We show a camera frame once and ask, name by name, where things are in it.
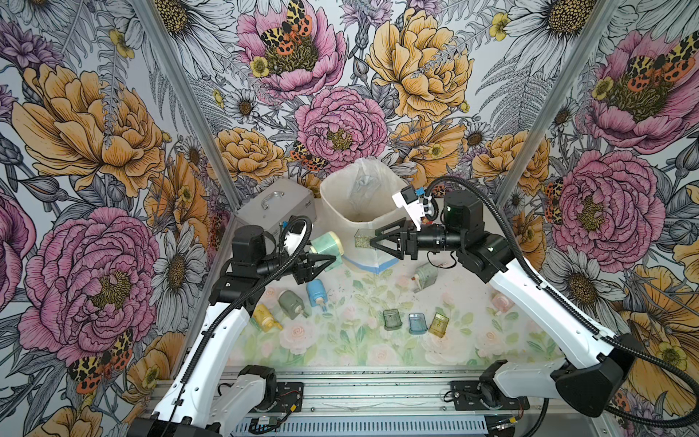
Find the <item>blue pencil sharpener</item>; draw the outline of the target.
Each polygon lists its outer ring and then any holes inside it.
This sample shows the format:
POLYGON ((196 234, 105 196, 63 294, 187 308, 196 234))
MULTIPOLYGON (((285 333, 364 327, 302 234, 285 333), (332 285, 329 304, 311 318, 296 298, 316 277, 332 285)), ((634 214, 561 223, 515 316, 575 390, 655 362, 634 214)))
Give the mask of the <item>blue pencil sharpener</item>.
POLYGON ((321 280, 313 280, 306 284, 306 290, 311 307, 318 307, 323 312, 327 311, 328 295, 321 280))

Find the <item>teal square pencil sharpener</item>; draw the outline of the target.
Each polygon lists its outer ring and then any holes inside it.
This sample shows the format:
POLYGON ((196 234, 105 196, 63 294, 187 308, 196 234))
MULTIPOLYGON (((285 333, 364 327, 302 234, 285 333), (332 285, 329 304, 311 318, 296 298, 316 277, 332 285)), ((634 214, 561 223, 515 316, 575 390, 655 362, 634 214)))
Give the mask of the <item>teal square pencil sharpener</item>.
POLYGON ((336 269, 342 264, 343 245, 338 235, 333 231, 326 232, 311 240, 311 251, 315 254, 333 255, 335 257, 334 262, 326 268, 327 271, 336 269))

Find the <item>dark green pencil sharpener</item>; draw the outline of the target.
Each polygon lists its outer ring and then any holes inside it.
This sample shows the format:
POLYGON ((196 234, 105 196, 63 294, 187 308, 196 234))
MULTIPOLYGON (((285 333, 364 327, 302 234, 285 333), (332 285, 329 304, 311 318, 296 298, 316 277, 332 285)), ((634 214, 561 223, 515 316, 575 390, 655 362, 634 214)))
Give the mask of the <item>dark green pencil sharpener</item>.
POLYGON ((291 320, 295 320, 298 317, 307 319, 311 316, 302 298, 294 291, 282 291, 278 297, 278 303, 284 314, 291 320))

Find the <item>grey-green pencil sharpener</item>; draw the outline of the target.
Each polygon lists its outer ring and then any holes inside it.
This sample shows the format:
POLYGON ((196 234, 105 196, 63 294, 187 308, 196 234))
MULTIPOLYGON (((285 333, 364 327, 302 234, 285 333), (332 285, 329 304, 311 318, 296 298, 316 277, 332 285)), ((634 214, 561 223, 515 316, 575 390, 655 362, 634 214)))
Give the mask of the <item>grey-green pencil sharpener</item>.
POLYGON ((426 263, 418 267, 411 276, 411 283, 414 292, 423 291, 435 284, 439 275, 439 268, 426 263))

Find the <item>yellow pencil sharpener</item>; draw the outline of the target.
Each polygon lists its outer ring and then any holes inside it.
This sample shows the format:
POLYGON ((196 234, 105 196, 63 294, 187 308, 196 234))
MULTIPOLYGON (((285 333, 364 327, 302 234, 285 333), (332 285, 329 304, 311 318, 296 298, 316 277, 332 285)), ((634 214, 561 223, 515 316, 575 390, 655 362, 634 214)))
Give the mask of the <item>yellow pencil sharpener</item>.
POLYGON ((272 330, 283 330, 283 326, 275 319, 269 308, 259 303, 253 311, 252 318, 254 323, 263 331, 270 332, 272 330))

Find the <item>translucent green shavings tray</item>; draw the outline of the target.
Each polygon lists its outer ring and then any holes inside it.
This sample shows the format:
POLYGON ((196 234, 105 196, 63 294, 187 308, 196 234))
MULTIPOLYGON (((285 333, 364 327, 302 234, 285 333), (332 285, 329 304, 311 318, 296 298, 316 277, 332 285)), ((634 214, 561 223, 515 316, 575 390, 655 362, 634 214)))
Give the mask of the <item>translucent green shavings tray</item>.
POLYGON ((382 317, 386 331, 396 331, 402 327, 402 317, 397 309, 384 310, 382 317))

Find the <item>translucent yellow shavings tray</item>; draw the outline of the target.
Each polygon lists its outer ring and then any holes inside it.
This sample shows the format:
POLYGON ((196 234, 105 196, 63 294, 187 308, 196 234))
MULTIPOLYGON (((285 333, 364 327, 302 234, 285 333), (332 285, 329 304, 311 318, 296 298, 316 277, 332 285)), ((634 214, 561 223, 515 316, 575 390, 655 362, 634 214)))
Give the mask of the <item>translucent yellow shavings tray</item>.
POLYGON ((449 322, 450 319, 446 315, 437 312, 435 313, 433 320, 431 321, 428 331, 432 335, 441 339, 446 335, 449 322))

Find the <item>translucent blue shavings tray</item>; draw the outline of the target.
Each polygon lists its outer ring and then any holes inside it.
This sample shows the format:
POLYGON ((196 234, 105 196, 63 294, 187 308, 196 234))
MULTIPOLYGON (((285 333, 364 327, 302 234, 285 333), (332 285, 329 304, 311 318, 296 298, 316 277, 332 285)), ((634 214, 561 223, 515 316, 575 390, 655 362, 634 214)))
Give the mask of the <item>translucent blue shavings tray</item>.
POLYGON ((410 335, 424 335, 428 331, 426 318, 423 313, 410 313, 408 316, 408 322, 410 335))

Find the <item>clear teal shavings tray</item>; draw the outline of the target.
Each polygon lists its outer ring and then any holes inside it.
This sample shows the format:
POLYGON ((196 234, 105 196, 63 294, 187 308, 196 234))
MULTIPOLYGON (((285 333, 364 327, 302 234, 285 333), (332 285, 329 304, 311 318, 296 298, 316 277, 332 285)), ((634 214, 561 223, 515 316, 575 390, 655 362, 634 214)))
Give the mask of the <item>clear teal shavings tray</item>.
POLYGON ((372 229, 358 229, 354 234, 354 246, 356 249, 370 249, 371 240, 375 237, 372 229))

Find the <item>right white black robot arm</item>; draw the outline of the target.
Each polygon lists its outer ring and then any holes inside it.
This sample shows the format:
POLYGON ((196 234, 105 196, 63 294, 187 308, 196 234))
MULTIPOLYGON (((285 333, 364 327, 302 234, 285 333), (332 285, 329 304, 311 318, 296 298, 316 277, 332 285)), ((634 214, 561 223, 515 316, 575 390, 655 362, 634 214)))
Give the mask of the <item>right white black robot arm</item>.
POLYGON ((392 201, 407 216, 376 229, 371 247, 398 260, 417 260, 422 251, 453 253, 458 265, 528 314, 564 353, 545 364, 495 362, 480 377, 486 404, 492 405, 496 395, 538 397, 564 401, 590 418, 610 413, 664 429, 697 424, 696 408, 660 420, 613 406, 613 397, 640 362, 675 375, 693 393, 698 383, 673 364, 644 353, 633 335, 618 335, 579 310, 524 257, 511 223, 482 191, 463 178, 446 176, 444 181, 459 189, 448 193, 442 205, 434 199, 433 185, 407 185, 394 192, 392 201))

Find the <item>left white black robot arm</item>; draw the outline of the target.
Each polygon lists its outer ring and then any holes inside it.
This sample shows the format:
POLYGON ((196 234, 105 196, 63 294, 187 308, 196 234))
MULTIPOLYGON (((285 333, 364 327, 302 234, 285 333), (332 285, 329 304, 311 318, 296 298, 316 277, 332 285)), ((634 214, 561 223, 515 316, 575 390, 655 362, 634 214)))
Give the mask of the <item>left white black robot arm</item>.
POLYGON ((235 231, 192 350, 154 412, 131 424, 130 436, 228 436, 253 409, 275 404, 277 377, 269 367, 248 366, 224 394, 216 390, 267 286, 287 275, 313 282, 341 260, 340 238, 333 232, 312 238, 312 230, 310 218, 293 216, 278 237, 258 225, 235 231))

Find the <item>pink pencil sharpener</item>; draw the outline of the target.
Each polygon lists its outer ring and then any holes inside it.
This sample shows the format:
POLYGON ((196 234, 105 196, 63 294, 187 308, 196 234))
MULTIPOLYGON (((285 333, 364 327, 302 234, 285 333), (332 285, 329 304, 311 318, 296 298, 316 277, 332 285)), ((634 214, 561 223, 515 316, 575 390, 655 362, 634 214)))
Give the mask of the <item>pink pencil sharpener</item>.
POLYGON ((514 302, 502 293, 495 293, 491 298, 491 304, 498 315, 507 313, 514 307, 514 302))

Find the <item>white lined trash bin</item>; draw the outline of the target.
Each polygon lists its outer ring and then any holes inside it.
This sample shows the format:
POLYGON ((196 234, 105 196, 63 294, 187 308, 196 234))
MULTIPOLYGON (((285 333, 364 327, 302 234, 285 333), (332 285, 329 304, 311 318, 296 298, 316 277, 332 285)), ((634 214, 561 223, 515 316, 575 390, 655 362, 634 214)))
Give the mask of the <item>white lined trash bin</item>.
POLYGON ((320 185, 324 222, 340 238, 343 261, 353 269, 379 274, 399 262, 376 249, 356 249, 354 234, 358 229, 375 231, 405 218, 391 198, 405 187, 405 180, 375 158, 360 158, 327 176, 320 185))

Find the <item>silver aluminium case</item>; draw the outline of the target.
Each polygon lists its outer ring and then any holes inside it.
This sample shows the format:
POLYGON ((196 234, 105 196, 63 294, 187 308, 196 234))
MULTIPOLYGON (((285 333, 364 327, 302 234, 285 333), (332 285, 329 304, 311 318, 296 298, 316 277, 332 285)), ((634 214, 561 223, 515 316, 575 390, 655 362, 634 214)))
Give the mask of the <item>silver aluminium case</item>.
POLYGON ((258 225, 275 238, 291 216, 306 216, 315 222, 315 198, 311 190, 285 178, 272 183, 238 212, 243 224, 258 225))

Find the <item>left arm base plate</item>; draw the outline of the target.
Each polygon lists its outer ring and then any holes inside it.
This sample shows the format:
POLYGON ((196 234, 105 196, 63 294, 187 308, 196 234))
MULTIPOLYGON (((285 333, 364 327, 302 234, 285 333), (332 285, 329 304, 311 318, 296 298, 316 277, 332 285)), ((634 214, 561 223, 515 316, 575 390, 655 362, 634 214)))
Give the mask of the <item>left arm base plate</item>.
POLYGON ((303 382, 279 382, 272 404, 259 413, 297 413, 302 409, 305 384, 303 382))

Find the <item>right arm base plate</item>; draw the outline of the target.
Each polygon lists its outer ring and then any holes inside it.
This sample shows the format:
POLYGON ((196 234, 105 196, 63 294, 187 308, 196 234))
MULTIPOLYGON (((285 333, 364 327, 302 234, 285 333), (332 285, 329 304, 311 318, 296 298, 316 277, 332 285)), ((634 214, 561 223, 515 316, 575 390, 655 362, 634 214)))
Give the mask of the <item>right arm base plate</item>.
POLYGON ((526 397, 509 398, 490 386, 482 388, 475 380, 452 381, 442 400, 451 403, 457 411, 520 411, 529 410, 526 397))

